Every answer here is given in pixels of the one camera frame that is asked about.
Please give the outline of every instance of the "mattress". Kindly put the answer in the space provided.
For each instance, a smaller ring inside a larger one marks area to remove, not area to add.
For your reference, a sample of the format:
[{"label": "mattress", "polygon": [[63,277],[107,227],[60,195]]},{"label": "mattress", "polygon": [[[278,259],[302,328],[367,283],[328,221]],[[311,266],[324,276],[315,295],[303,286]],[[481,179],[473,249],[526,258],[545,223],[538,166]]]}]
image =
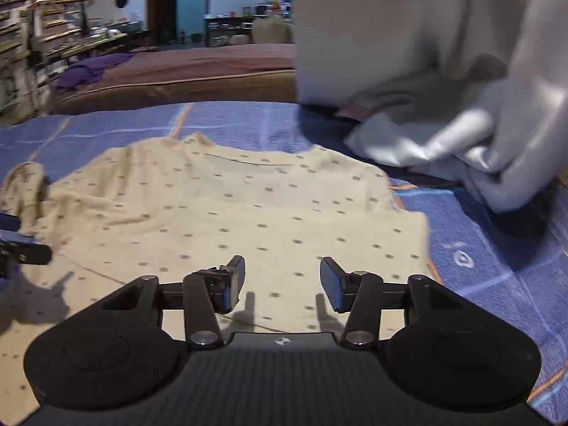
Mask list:
[{"label": "mattress", "polygon": [[[354,123],[295,104],[203,102],[135,111],[48,116],[0,130],[0,175],[35,160],[51,181],[111,147],[201,132],[250,151],[306,151],[314,143],[349,155]],[[552,184],[517,212],[495,215],[463,189],[391,172],[409,210],[428,215],[439,280],[535,340],[542,370],[530,404],[551,422],[568,419],[568,190]]]},{"label": "mattress", "polygon": [[137,53],[96,84],[58,94],[53,113],[217,100],[294,103],[294,58],[290,44]]}]

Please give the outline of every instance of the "circular black disc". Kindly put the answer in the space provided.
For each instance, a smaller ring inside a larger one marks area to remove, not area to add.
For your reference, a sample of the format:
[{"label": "circular black disc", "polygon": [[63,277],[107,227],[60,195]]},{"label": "circular black disc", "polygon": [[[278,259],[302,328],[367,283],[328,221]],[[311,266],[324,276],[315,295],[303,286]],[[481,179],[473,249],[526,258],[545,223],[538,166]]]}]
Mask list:
[{"label": "circular black disc", "polygon": [[419,319],[391,338],[386,362],[398,384],[457,411],[496,411],[526,400],[540,371],[535,343],[504,323],[468,323],[460,314]]},{"label": "circular black disc", "polygon": [[118,407],[159,388],[177,366],[176,344],[158,327],[76,328],[54,327],[26,351],[24,370],[41,404]]}]

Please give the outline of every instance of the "dark desk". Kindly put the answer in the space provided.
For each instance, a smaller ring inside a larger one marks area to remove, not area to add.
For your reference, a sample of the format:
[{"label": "dark desk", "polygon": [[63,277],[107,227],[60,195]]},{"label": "dark desk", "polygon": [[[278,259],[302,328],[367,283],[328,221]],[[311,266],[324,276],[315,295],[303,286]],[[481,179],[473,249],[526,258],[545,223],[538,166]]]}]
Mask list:
[{"label": "dark desk", "polygon": [[243,29],[243,22],[252,22],[257,16],[240,16],[240,17],[206,17],[205,22],[205,46],[209,47],[211,35],[229,37],[233,35],[252,35],[252,27]]}]

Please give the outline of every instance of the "purple cloth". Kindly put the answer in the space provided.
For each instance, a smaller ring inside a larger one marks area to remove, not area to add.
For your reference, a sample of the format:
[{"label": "purple cloth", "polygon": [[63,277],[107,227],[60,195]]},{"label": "purple cloth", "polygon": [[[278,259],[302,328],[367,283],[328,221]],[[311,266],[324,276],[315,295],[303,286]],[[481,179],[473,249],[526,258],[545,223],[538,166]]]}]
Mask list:
[{"label": "purple cloth", "polygon": [[58,92],[73,91],[82,84],[94,84],[100,81],[103,73],[109,67],[114,67],[128,61],[133,54],[116,53],[105,56],[95,56],[84,59],[69,66],[56,86]]}]

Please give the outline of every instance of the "doorway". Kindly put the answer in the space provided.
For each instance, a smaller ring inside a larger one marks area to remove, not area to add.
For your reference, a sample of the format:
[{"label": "doorway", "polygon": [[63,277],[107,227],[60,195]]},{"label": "doorway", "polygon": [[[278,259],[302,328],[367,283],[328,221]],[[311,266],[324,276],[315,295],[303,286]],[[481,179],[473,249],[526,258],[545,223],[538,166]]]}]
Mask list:
[{"label": "doorway", "polygon": [[159,45],[176,43],[177,0],[154,0],[155,38]]}]

